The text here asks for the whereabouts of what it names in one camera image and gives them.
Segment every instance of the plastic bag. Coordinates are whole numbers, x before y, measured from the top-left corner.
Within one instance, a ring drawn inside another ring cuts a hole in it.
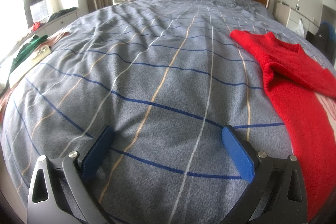
[[[305,38],[305,31],[303,29],[303,22],[302,19],[300,19],[299,26],[294,31],[296,34],[298,34],[300,37]]]

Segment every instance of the bottle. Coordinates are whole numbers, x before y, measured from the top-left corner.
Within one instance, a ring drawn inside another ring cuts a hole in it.
[[[295,10],[296,10],[296,11],[299,11],[299,10],[300,10],[299,0],[297,0],[297,4],[296,4],[296,6],[295,6]]]

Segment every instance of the nightstand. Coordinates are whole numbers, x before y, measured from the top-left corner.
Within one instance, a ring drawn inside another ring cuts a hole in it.
[[[300,19],[302,19],[305,37],[307,35],[307,31],[315,35],[319,30],[319,27],[306,16],[296,11],[292,7],[279,2],[275,3],[274,5],[273,16],[276,21],[282,23],[292,31],[295,31],[298,28]]]

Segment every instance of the green garment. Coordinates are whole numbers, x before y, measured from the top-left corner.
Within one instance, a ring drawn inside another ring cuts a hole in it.
[[[34,35],[30,42],[24,44],[16,58],[14,58],[12,63],[11,72],[15,70],[23,61],[27,59],[28,56],[31,55],[32,52],[43,42],[45,42],[48,38],[48,35],[44,35],[43,37],[39,37],[38,35]]]

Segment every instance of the gray plaid bedspread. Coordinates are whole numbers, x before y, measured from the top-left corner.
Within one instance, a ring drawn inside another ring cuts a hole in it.
[[[88,187],[116,223],[219,223],[247,186],[222,145],[225,125],[270,156],[292,153],[260,66],[232,30],[300,43],[335,73],[249,0],[137,0],[68,29],[13,92],[1,145],[26,205],[39,155],[62,157],[111,125],[115,140]]]

